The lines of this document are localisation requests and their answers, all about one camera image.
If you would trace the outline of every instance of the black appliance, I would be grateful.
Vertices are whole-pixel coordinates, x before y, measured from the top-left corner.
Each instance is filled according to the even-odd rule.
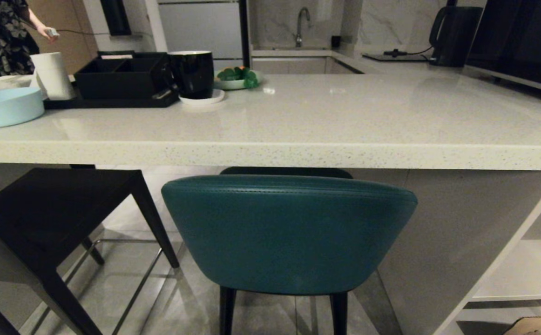
[[[430,44],[434,47],[430,64],[463,66],[481,11],[481,7],[446,6],[440,9],[430,32]]]
[[[467,67],[541,89],[541,0],[489,0]]]
[[[122,0],[101,0],[105,20],[111,36],[124,36],[132,34],[130,23],[126,15],[126,8]]]

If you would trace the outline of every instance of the microwave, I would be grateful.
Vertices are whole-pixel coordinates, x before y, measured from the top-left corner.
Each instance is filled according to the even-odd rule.
[[[466,67],[541,89],[541,0],[488,0]]]

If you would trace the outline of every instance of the hand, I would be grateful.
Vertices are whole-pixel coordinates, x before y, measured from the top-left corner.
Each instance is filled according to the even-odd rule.
[[[47,34],[47,31],[49,29],[51,29],[51,27],[47,27],[47,26],[37,27],[37,31],[39,32],[39,34],[41,34],[41,36],[47,39],[49,41],[49,44],[52,44],[59,38],[59,36],[49,36],[49,34]]]

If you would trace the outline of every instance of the black chair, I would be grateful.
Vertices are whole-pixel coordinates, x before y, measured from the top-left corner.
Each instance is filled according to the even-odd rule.
[[[178,268],[141,171],[33,169],[0,191],[0,281],[29,285],[75,333],[101,335],[56,267],[80,245],[103,263],[89,234],[130,194]]]

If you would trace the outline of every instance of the black kettle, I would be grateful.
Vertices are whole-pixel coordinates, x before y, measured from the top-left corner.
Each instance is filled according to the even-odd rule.
[[[451,67],[465,64],[482,10],[456,6],[440,9],[430,32],[430,44],[434,47],[430,64]]]

